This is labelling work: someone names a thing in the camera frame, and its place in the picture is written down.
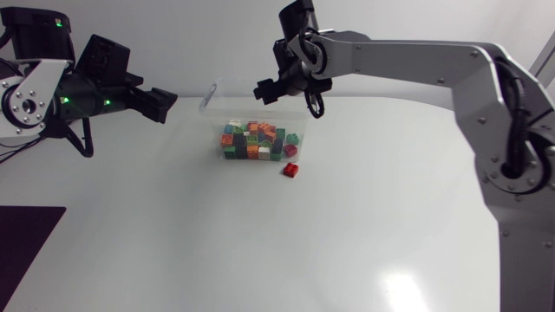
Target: white tabletop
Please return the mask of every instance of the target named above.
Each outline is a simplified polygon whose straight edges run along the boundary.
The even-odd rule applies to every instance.
[[[290,179],[218,158],[198,103],[94,117],[92,159],[47,140],[0,166],[3,205],[68,208],[7,311],[499,311],[453,112],[327,98]]]

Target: green block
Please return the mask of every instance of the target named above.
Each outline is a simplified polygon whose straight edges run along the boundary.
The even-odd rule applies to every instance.
[[[258,145],[258,136],[249,135],[246,137],[246,145]]]
[[[283,128],[276,129],[276,138],[281,140],[285,139],[285,129]]]
[[[292,145],[298,145],[298,136],[296,133],[287,134],[287,143]]]
[[[260,143],[261,147],[271,147],[271,143],[268,140],[265,140],[264,142]]]
[[[242,128],[242,127],[233,126],[233,133],[234,133],[234,134],[243,134],[243,128]]]
[[[224,148],[225,159],[235,159],[235,146]]]
[[[281,160],[281,153],[279,153],[279,154],[271,153],[270,154],[270,160],[276,160],[276,161]]]

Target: white wall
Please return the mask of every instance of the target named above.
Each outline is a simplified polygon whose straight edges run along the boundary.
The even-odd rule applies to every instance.
[[[292,0],[3,0],[59,10],[79,55],[91,34],[128,46],[129,71],[145,87],[201,95],[219,76],[277,77],[271,47],[282,36],[278,12]],[[320,27],[374,39],[497,42],[530,68],[555,29],[552,0],[314,0]],[[389,95],[444,105],[445,90],[349,76],[333,94]]]

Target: robotic arm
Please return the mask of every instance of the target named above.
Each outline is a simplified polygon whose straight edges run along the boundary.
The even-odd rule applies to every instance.
[[[59,12],[9,7],[0,9],[16,61],[0,59],[0,138],[39,134],[66,138],[84,157],[94,153],[89,117],[135,109],[164,123],[176,94],[137,88],[143,79],[127,72],[129,49],[92,35],[79,62],[69,19]],[[21,72],[20,65],[27,68]],[[82,120],[84,146],[69,124]]]
[[[319,118],[321,93],[347,74],[452,90],[457,124],[499,223],[501,311],[555,311],[555,113],[541,84],[491,43],[373,41],[319,30],[311,0],[297,0],[279,18],[279,79],[254,90],[264,104],[304,93]]]

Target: transparent plastic box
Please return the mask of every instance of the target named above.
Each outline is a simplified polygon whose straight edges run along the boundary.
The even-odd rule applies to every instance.
[[[256,86],[220,78],[210,87],[199,111],[214,131],[214,150],[222,159],[297,162],[310,118],[304,99],[284,96],[264,105],[254,97]]]

